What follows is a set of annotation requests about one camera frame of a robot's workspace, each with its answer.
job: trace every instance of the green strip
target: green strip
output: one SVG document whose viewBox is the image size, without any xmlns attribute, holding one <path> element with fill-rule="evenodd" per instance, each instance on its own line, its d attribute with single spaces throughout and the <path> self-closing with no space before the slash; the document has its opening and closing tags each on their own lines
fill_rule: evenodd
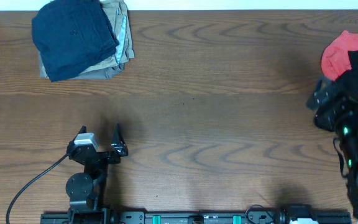
<svg viewBox="0 0 358 224">
<path fill-rule="evenodd" d="M 233 215 L 233 224 L 241 224 L 241 216 Z"/>
<path fill-rule="evenodd" d="M 161 224 L 161 216 L 153 215 L 153 224 Z"/>
</svg>

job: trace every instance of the wire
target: wire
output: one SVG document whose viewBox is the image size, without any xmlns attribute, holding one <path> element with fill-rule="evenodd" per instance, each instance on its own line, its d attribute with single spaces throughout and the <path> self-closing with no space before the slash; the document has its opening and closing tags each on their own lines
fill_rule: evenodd
<svg viewBox="0 0 358 224">
<path fill-rule="evenodd" d="M 48 169 L 46 169 L 45 171 L 43 171 L 42 173 L 40 173 L 37 177 L 34 177 L 34 179 L 32 179 L 30 182 L 28 182 L 23 188 L 22 190 L 20 190 L 17 195 L 13 198 L 11 204 L 9 205 L 7 211 L 6 211 L 6 224 L 10 224 L 9 223 L 9 215 L 11 214 L 11 210 L 13 205 L 15 204 L 17 198 L 20 196 L 20 194 L 23 193 L 23 191 L 28 188 L 32 183 L 34 183 L 36 180 L 38 180 L 40 177 L 42 177 L 43 175 L 45 175 L 47 172 L 49 172 L 50 170 L 52 170 L 53 168 L 55 168 L 55 166 L 59 165 L 59 163 L 61 163 L 64 159 L 66 159 L 66 157 L 69 154 L 65 154 L 61 159 L 59 159 L 57 162 L 55 162 L 52 166 L 50 166 Z"/>
<path fill-rule="evenodd" d="M 246 218 L 248 219 L 248 222 L 251 222 L 251 224 L 256 224 L 256 223 L 254 223 L 253 221 L 251 221 L 251 220 L 248 218 L 248 211 L 249 211 L 251 208 L 256 207 L 256 206 L 261 207 L 261 208 L 264 208 L 264 207 L 261 206 L 261 205 L 255 204 L 255 205 L 251 205 L 251 206 L 247 209 L 247 211 L 246 211 Z M 266 214 L 273 220 L 272 222 L 274 222 L 273 216 L 272 216 L 271 214 L 269 214 L 268 211 L 266 211 Z"/>
</svg>

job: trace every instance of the red cloth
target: red cloth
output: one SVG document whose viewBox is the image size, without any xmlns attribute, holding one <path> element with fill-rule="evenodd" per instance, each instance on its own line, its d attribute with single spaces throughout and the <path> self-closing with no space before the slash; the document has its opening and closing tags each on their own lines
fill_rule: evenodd
<svg viewBox="0 0 358 224">
<path fill-rule="evenodd" d="M 347 52 L 355 50 L 358 50 L 358 34 L 345 30 L 324 50 L 321 59 L 324 75 L 335 80 L 346 70 L 352 69 Z"/>
</svg>

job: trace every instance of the wood grain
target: wood grain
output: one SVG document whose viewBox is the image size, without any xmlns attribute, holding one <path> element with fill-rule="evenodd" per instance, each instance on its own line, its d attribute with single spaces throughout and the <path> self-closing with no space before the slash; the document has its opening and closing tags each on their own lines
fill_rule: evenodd
<svg viewBox="0 0 358 224">
<path fill-rule="evenodd" d="M 136 58 L 106 81 L 38 78 L 36 12 L 0 12 L 0 223 L 13 196 L 82 125 L 107 150 L 118 121 L 130 156 L 111 167 L 118 208 L 245 210 L 309 203 L 351 211 L 331 133 L 305 108 L 324 48 L 358 11 L 131 11 Z M 16 202 L 11 223 L 65 211 L 61 165 Z"/>
</svg>

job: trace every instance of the clothing stack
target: clothing stack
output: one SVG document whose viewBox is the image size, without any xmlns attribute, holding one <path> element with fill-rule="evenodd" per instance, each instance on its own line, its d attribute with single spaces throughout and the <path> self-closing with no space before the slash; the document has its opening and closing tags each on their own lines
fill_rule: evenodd
<svg viewBox="0 0 358 224">
<path fill-rule="evenodd" d="M 32 20 L 40 77 L 108 79 L 135 54 L 122 0 L 54 0 Z"/>
<path fill-rule="evenodd" d="M 358 98 L 358 34 L 345 30 L 324 51 L 324 76 Z"/>
</svg>

